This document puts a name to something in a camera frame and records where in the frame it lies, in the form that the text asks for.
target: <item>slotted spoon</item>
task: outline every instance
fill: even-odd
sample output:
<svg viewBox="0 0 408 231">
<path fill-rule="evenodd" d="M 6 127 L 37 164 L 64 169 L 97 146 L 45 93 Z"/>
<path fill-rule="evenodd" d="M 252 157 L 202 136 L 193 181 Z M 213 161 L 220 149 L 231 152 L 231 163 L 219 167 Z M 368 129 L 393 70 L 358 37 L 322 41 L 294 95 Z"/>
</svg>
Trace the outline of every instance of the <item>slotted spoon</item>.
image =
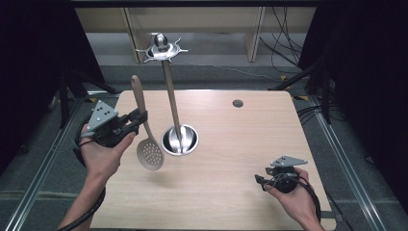
<svg viewBox="0 0 408 231">
<path fill-rule="evenodd" d="M 136 75 L 132 76 L 132 89 L 139 111 L 142 114 L 146 111 L 146 106 L 144 104 L 144 95 L 141 82 L 139 77 Z M 162 167 L 163 162 L 165 161 L 165 156 L 163 155 L 162 149 L 160 148 L 156 139 L 153 137 L 149 122 L 146 120 L 143 125 L 148 138 L 139 142 L 138 144 L 138 159 L 147 169 L 158 170 L 160 167 Z"/>
</svg>

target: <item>wooden table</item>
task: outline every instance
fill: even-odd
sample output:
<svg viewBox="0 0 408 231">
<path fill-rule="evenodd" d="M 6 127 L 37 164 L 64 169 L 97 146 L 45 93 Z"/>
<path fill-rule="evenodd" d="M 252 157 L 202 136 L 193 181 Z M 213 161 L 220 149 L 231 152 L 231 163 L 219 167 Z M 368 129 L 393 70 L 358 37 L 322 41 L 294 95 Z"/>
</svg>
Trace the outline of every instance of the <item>wooden table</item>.
<svg viewBox="0 0 408 231">
<path fill-rule="evenodd" d="M 301 166 L 319 197 L 322 211 L 331 211 L 308 143 L 285 91 L 177 90 L 180 123 L 199 135 L 189 155 L 166 154 L 163 167 L 145 169 L 138 161 L 144 128 L 124 153 L 118 172 L 107 185 L 107 196 L 92 228 L 188 230 L 297 230 L 301 227 L 279 202 L 263 192 L 254 174 L 282 155 L 304 159 Z M 156 140 L 173 126 L 165 90 L 145 90 L 149 124 Z M 233 101 L 240 99 L 243 107 Z M 131 91 L 123 92 L 116 108 L 135 109 Z M 336 227 L 323 218 L 324 228 Z"/>
</svg>

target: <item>background desk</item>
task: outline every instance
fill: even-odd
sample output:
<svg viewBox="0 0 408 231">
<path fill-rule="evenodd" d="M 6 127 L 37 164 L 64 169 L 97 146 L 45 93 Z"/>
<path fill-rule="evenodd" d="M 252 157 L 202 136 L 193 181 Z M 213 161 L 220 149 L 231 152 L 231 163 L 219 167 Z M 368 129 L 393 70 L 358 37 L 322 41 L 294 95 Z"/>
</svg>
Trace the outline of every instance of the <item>background desk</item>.
<svg viewBox="0 0 408 231">
<path fill-rule="evenodd" d="M 144 94 L 149 124 L 159 140 L 172 126 L 167 92 Z M 287 92 L 177 90 L 175 95 L 180 122 L 198 132 L 197 148 L 184 157 L 166 155 L 160 170 L 149 171 L 136 155 L 139 141 L 146 138 L 141 127 L 107 185 L 93 228 L 300 229 L 254 179 L 282 155 L 309 162 L 301 167 L 310 173 L 322 211 L 331 211 Z M 242 100 L 243 107 L 234 107 L 235 99 Z M 122 114 L 136 107 L 131 91 L 123 92 L 116 105 Z M 332 218 L 322 224 L 328 230 L 336 227 Z"/>
</svg>

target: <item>floor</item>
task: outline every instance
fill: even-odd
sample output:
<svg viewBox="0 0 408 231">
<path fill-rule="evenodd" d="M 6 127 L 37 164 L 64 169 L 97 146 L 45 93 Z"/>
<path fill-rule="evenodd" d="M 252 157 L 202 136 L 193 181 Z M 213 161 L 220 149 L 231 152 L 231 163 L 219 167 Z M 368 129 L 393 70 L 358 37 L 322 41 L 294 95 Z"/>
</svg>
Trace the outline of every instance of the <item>floor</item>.
<svg viewBox="0 0 408 231">
<path fill-rule="evenodd" d="M 181 76 L 180 79 L 174 78 L 177 89 L 267 90 L 282 83 L 283 78 L 295 75 L 287 72 L 300 71 L 278 55 L 271 56 L 272 52 L 261 42 L 256 62 L 249 63 L 241 34 L 167 36 L 170 42 L 181 37 L 178 44 L 182 49 L 190 49 L 189 53 L 174 58 L 171 64 L 174 76 Z M 126 34 L 88 34 L 88 37 L 107 84 L 126 89 L 128 77 L 137 72 L 150 75 L 149 79 L 145 79 L 147 90 L 164 88 L 158 84 L 163 82 L 160 79 L 163 74 L 160 62 L 136 64 Z M 269 46 L 274 45 L 271 34 L 264 34 L 262 38 Z M 305 35 L 291 35 L 291 39 L 300 46 L 304 38 Z M 291 50 L 282 45 L 276 46 L 276 49 L 295 61 Z M 203 74 L 187 81 L 190 73 Z M 299 114 L 299 120 L 323 185 L 333 197 L 331 205 L 338 221 L 336 230 L 351 230 L 349 225 L 354 230 L 406 229 L 406 213 L 375 165 L 365 160 L 368 153 L 342 112 L 333 105 L 330 111 L 332 123 L 327 125 L 320 114 L 310 110 L 311 106 L 319 104 L 319 95 L 306 95 L 303 91 L 306 82 L 307 78 L 286 90 L 294 97 L 296 109 L 305 112 Z M 103 98 L 111 106 L 115 105 L 117 95 L 100 93 L 100 89 L 91 85 L 86 87 L 95 93 L 91 98 Z M 93 106 L 90 100 L 79 101 L 70 103 L 74 118 L 86 115 Z M 1 176 L 0 227 L 7 227 L 11 221 L 17 227 L 15 230 L 55 230 L 80 190 L 85 170 L 73 159 L 69 138 L 79 122 L 73 120 L 66 131 L 61 130 L 60 114 L 57 103 L 26 143 L 29 151 L 16 156 Z"/>
</svg>

